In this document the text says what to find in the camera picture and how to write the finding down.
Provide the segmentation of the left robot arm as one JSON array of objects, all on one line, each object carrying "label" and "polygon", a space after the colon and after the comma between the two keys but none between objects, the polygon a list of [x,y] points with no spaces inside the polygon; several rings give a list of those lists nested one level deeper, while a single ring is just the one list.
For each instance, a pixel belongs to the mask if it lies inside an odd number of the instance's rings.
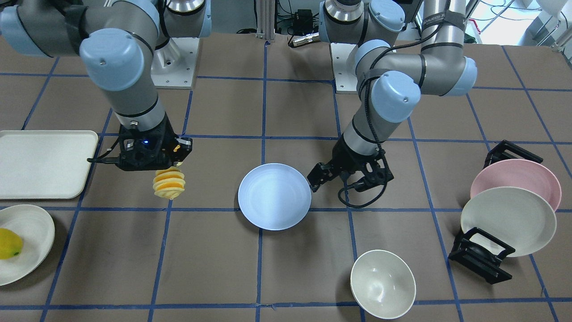
[{"label": "left robot arm", "polygon": [[406,14],[392,0],[325,0],[319,35],[327,43],[356,45],[349,57],[360,108],[335,144],[332,158],[313,167],[312,191],[337,177],[363,174],[349,188],[363,192],[393,179],[381,145],[412,114],[423,94],[460,96],[476,82],[477,67],[463,53],[466,2],[425,0],[417,54],[395,45]]}]

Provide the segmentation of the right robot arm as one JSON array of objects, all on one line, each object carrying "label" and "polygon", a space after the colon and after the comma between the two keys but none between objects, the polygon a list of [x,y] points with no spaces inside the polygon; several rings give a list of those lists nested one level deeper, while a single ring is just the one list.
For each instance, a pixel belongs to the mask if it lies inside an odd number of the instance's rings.
[{"label": "right robot arm", "polygon": [[192,139],[174,132],[151,71],[172,38],[211,34],[209,0],[19,0],[2,10],[1,31],[23,55],[79,56],[112,104],[120,154],[105,152],[88,162],[124,171],[164,170],[191,153]]}]

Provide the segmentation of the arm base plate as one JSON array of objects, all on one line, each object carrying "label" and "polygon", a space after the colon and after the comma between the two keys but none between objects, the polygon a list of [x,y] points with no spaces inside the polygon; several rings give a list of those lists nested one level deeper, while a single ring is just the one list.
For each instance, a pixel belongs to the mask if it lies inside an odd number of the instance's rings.
[{"label": "arm base plate", "polygon": [[355,55],[358,46],[351,43],[331,43],[332,69],[337,94],[356,94]]},{"label": "arm base plate", "polygon": [[171,38],[155,50],[151,77],[156,88],[192,89],[198,62],[199,38]]}]

